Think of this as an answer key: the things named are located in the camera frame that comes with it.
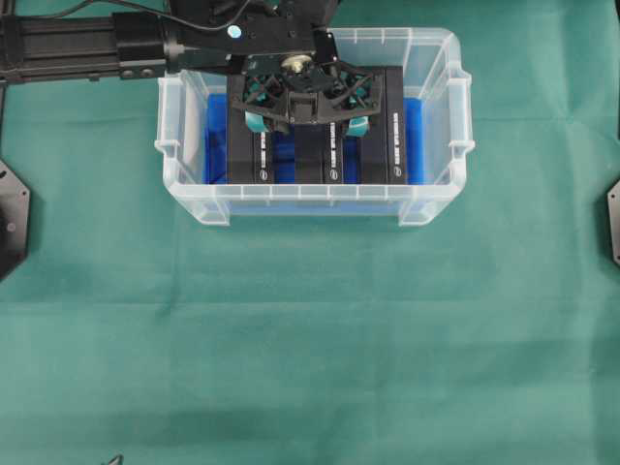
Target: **black metal frame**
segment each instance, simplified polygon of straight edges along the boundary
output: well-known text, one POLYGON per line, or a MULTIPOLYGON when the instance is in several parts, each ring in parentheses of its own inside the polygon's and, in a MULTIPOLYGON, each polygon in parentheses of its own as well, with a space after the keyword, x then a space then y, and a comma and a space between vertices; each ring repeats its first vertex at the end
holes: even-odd
MULTIPOLYGON (((11 14, 15 0, 0 0, 0 12, 11 14)), ((0 88, 0 137, 4 116, 6 88, 0 88)), ((0 281, 26 258, 30 191, 0 161, 0 281)))

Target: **printed label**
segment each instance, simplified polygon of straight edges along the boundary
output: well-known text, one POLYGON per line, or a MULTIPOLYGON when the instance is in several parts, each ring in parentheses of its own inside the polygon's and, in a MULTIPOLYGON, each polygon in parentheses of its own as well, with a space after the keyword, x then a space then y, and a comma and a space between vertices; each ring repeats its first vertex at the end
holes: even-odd
POLYGON ((394 164, 400 165, 400 125, 398 113, 394 114, 394 164))
POLYGON ((261 133, 261 168, 263 170, 267 168, 267 134, 266 133, 261 133))

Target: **blue plastic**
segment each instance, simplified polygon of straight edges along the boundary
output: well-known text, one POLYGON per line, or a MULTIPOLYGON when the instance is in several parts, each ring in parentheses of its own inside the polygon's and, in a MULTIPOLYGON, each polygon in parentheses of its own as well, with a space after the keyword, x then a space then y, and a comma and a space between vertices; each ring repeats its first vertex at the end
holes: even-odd
MULTIPOLYGON (((405 99, 407 116, 407 167, 410 184, 424 184, 422 140, 422 102, 405 99)), ((205 184, 226 184, 226 95, 212 94, 206 116, 204 163, 205 184)), ((273 165, 276 184, 295 184, 295 131, 289 135, 274 134, 273 165)), ((344 182, 358 184, 359 155, 357 139, 345 138, 344 182)))
POLYGON ((259 114, 245 112, 245 124, 248 125, 253 133, 266 133, 267 127, 264 125, 264 119, 259 114))

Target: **black box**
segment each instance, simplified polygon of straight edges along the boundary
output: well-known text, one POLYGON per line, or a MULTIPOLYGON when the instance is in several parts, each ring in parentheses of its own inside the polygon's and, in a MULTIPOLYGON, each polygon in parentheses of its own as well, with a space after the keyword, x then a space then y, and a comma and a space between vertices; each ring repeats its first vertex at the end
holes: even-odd
POLYGON ((384 81, 381 112, 370 117, 357 142, 361 184, 407 184, 407 142, 402 67, 367 68, 384 81))

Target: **green fabric surface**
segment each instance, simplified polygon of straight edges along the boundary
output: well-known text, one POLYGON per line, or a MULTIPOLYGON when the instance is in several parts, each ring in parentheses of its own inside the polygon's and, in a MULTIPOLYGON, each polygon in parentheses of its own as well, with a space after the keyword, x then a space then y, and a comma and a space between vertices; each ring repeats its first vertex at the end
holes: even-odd
POLYGON ((162 184, 155 81, 11 88, 1 153, 33 203, 0 284, 0 463, 620 463, 613 0, 348 0, 335 22, 461 41, 478 147, 427 227, 203 227, 162 184))

